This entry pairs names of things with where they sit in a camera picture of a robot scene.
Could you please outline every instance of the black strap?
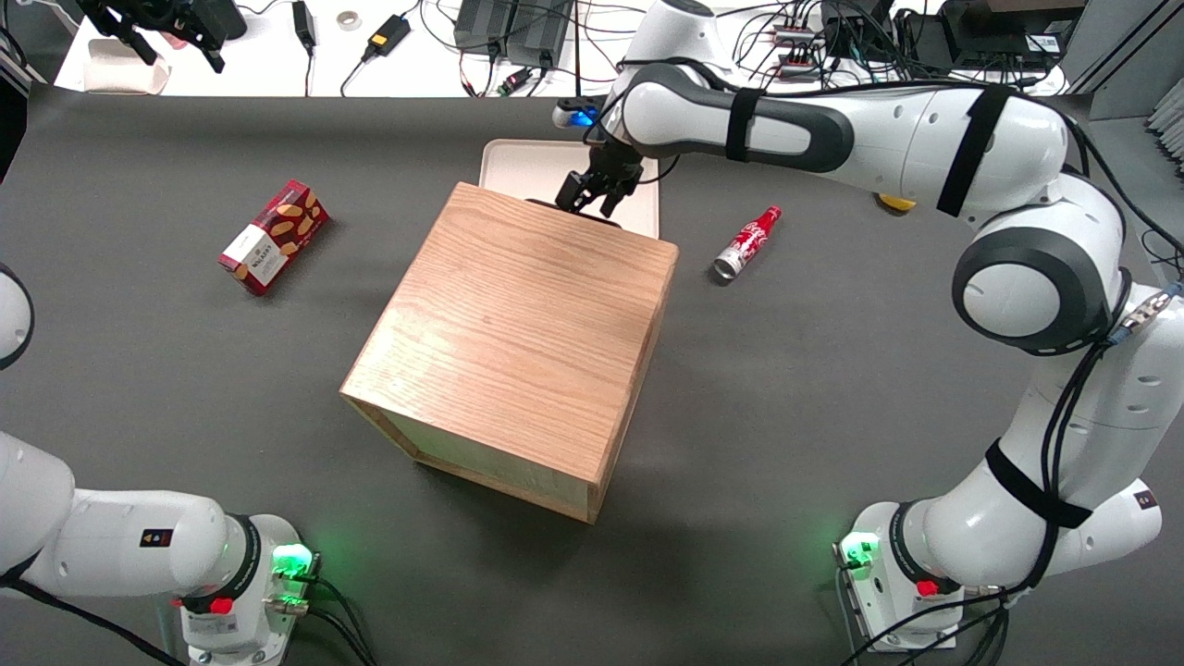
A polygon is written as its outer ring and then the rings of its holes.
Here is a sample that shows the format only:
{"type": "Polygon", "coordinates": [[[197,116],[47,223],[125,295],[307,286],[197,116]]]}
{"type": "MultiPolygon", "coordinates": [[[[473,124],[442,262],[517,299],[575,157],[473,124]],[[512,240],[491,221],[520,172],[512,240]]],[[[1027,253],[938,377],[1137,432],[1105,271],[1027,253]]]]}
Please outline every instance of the black strap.
{"type": "Polygon", "coordinates": [[[37,561],[38,555],[41,555],[41,551],[34,552],[33,556],[25,562],[21,562],[4,574],[0,574],[0,589],[11,588],[14,583],[20,581],[20,577],[25,575],[25,571],[28,571],[28,568],[37,561]]]}
{"type": "Polygon", "coordinates": [[[1081,508],[1060,498],[1050,497],[1041,489],[1003,454],[999,440],[996,440],[991,448],[986,449],[986,465],[1003,489],[1011,493],[1011,497],[1019,500],[1019,504],[1048,523],[1073,530],[1080,527],[1094,513],[1088,508],[1081,508]]]}
{"type": "Polygon", "coordinates": [[[1015,91],[1006,85],[991,85],[970,105],[970,110],[966,111],[970,124],[961,143],[958,145],[958,152],[954,153],[950,173],[946,174],[946,184],[938,199],[939,211],[954,217],[961,214],[966,193],[970,192],[974,174],[978,173],[983,155],[986,154],[986,145],[991,141],[999,116],[1003,115],[1003,107],[1014,94],[1015,91]]]}
{"type": "Polygon", "coordinates": [[[728,139],[723,145],[723,156],[748,161],[748,123],[757,111],[757,101],[765,94],[760,88],[741,88],[732,98],[732,115],[728,117],[728,139]]]}
{"type": "Polygon", "coordinates": [[[243,538],[246,540],[246,552],[243,553],[243,562],[238,566],[238,571],[226,581],[226,584],[221,589],[207,594],[205,596],[182,596],[181,604],[185,606],[186,610],[189,613],[206,614],[210,613],[210,604],[213,603],[215,598],[225,597],[231,600],[237,600],[243,596],[246,591],[247,585],[255,578],[255,572],[259,568],[259,561],[262,559],[262,539],[259,537],[259,530],[251,523],[251,519],[246,515],[238,515],[236,513],[227,513],[227,519],[234,520],[243,526],[243,538]]]}

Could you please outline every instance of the red button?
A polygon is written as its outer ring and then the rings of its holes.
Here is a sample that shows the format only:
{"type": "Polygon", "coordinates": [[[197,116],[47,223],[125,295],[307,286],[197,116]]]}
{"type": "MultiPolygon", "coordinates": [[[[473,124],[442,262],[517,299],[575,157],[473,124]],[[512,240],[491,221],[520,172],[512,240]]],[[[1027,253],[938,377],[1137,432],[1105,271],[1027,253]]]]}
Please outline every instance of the red button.
{"type": "Polygon", "coordinates": [[[233,606],[234,600],[218,597],[210,602],[210,613],[213,613],[214,615],[226,615],[233,606]]]}
{"type": "Polygon", "coordinates": [[[918,581],[916,583],[916,594],[921,596],[933,596],[939,591],[938,584],[933,581],[918,581]]]}

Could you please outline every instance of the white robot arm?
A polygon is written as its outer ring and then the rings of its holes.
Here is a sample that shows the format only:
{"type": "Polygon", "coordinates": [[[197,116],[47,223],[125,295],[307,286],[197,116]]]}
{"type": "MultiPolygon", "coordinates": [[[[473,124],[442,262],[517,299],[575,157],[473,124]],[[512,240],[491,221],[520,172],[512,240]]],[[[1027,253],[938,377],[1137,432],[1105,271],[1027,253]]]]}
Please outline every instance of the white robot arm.
{"type": "Polygon", "coordinates": [[[0,263],[0,370],[17,363],[33,334],[33,300],[17,274],[0,263]]]}
{"type": "Polygon", "coordinates": [[[1002,89],[918,82],[778,98],[740,90],[734,75],[707,7],[655,2],[593,128],[603,134],[590,168],[568,177],[556,205],[578,211],[604,197],[610,214],[632,193],[643,156],[689,152],[934,205],[977,230],[954,270],[958,314],[1038,357],[1011,427],[961,484],[873,505],[838,545],[874,648],[953,647],[942,639],[958,627],[967,587],[1027,590],[1151,542],[1162,517],[1138,476],[1184,404],[1184,305],[1130,283],[1119,209],[1062,172],[1062,116],[1002,89]],[[1135,320],[1137,335],[1095,352],[1135,320]],[[1094,363],[1095,353],[1105,357],[1094,363]],[[1066,409],[1086,377],[1075,377],[1079,365],[1093,371],[1066,409]],[[1070,416],[1057,436],[1062,411],[1070,416]],[[1061,442],[1048,489],[1045,433],[1061,442]]]}
{"type": "Polygon", "coordinates": [[[64,462],[5,433],[0,534],[0,595],[172,594],[189,658],[218,666],[279,664],[305,598],[292,575],[315,569],[282,518],[168,491],[78,489],[64,462]]]}

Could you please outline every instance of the cardboard box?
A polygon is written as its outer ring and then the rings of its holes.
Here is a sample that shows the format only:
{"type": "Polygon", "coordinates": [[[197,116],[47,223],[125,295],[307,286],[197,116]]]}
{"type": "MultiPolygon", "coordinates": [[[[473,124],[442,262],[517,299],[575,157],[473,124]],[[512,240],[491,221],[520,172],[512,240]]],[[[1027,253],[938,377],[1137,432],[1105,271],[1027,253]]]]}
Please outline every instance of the cardboard box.
{"type": "Polygon", "coordinates": [[[341,395],[416,461],[594,523],[677,256],[459,184],[341,395]]]}
{"type": "Polygon", "coordinates": [[[262,296],[328,220],[329,213],[313,190],[298,180],[289,180],[231,241],[218,263],[247,292],[262,296]]]}

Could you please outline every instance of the red can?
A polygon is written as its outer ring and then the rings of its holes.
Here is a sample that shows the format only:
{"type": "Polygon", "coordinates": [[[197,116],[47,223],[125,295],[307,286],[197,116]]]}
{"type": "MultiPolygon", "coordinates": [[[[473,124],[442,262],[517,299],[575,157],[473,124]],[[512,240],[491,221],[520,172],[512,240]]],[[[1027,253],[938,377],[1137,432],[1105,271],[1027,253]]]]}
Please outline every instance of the red can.
{"type": "Polygon", "coordinates": [[[748,265],[752,257],[757,256],[768,235],[773,231],[773,225],[781,218],[781,209],[770,206],[765,214],[744,225],[740,233],[732,239],[732,244],[720,252],[712,262],[712,268],[723,280],[735,280],[736,275],[748,265]]]}

